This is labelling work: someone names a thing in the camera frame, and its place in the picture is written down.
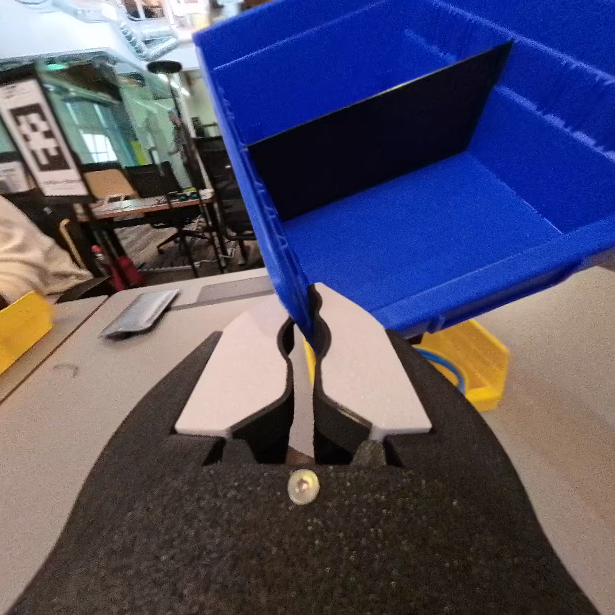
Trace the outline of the black floor lamp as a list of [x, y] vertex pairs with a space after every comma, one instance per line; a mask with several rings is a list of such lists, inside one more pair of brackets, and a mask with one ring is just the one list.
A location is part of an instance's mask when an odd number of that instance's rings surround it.
[[186, 131], [187, 150], [189, 157], [188, 168], [186, 168], [185, 166], [184, 168], [186, 169], [186, 172], [189, 172], [191, 163], [191, 136], [182, 116], [181, 104], [183, 102], [183, 92], [181, 87], [181, 79], [179, 77], [179, 74], [182, 70], [182, 65], [177, 61], [172, 60], [154, 60], [147, 64], [147, 68], [150, 73], [154, 74], [158, 78], [161, 78], [161, 80], [167, 83], [173, 101], [172, 111], [176, 112], [183, 122]]

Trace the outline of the printed marker sign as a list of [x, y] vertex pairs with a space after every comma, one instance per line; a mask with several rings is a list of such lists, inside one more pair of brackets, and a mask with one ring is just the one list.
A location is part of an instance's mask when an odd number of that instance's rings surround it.
[[91, 197], [65, 135], [35, 76], [1, 84], [1, 117], [45, 197]]

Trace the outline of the wooden background desk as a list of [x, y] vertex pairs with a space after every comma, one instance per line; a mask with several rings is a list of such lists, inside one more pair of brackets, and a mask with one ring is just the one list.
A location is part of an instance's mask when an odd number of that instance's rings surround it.
[[194, 244], [205, 241], [213, 250], [215, 263], [222, 273], [225, 263], [219, 248], [219, 231], [214, 220], [216, 200], [212, 189], [193, 193], [168, 194], [147, 198], [127, 199], [109, 196], [92, 206], [75, 205], [78, 221], [85, 225], [93, 236], [110, 245], [113, 257], [125, 254], [116, 231], [134, 227], [173, 229], [170, 243], [178, 244], [179, 253], [187, 260], [188, 269], [195, 278], [201, 276], [203, 260], [194, 256]]

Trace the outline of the blue plastic bin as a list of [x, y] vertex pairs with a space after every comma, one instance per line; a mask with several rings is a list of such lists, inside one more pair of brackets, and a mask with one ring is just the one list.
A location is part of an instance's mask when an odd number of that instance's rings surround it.
[[[317, 282], [413, 337], [614, 250], [614, 1], [271, 1], [193, 41], [265, 266], [309, 339]], [[464, 152], [280, 219], [248, 145], [507, 41]]]

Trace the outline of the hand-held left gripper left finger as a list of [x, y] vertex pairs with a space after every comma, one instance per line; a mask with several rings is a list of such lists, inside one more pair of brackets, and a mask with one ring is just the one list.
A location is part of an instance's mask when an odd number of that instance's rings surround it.
[[221, 332], [174, 431], [241, 441], [258, 463], [285, 463], [295, 415], [293, 327], [286, 311], [236, 317]]

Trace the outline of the black office chair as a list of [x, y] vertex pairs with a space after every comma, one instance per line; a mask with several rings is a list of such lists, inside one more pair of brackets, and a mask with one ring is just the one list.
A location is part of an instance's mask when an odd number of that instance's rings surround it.
[[217, 204], [218, 223], [226, 240], [239, 248], [242, 265], [248, 265], [246, 242], [257, 240], [226, 146], [221, 136], [193, 139]]

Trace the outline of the black bin divider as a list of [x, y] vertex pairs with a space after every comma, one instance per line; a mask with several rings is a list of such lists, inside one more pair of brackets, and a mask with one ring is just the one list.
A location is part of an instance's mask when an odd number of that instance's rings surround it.
[[248, 145], [282, 221], [464, 152], [507, 41]]

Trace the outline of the yellow plastic bin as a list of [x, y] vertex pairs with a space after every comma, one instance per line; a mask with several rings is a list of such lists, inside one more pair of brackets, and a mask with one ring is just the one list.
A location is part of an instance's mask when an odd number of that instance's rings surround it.
[[1, 310], [1, 374], [52, 330], [52, 312], [34, 291]]
[[[438, 371], [444, 369], [446, 372], [442, 372], [441, 376], [448, 379], [452, 386], [456, 386], [457, 391], [464, 395], [476, 410], [490, 411], [497, 406], [503, 395], [509, 351], [480, 324], [467, 320], [440, 332], [423, 334], [419, 345], [410, 343], [414, 351], [409, 350], [408, 340], [400, 332], [386, 330], [412, 383], [419, 384], [421, 381], [420, 377], [411, 374], [414, 355], [419, 353]], [[313, 398], [316, 357], [307, 340], [304, 340], [304, 345], [307, 350]]]

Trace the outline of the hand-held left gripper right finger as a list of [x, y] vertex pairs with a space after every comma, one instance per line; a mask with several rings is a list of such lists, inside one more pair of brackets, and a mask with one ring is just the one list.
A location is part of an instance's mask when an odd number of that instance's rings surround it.
[[316, 463], [349, 464], [364, 443], [428, 434], [432, 422], [385, 327], [322, 282], [309, 300]]

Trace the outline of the red bag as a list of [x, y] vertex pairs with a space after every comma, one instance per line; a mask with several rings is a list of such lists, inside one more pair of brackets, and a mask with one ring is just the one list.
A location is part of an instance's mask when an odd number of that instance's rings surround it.
[[126, 255], [117, 257], [112, 265], [112, 284], [116, 291], [144, 286], [143, 273]]

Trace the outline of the grey foil pouch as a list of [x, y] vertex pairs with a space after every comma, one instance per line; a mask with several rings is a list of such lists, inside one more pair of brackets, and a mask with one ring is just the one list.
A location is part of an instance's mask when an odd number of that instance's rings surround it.
[[179, 288], [140, 294], [100, 332], [99, 337], [105, 340], [123, 340], [148, 333], [180, 294]]

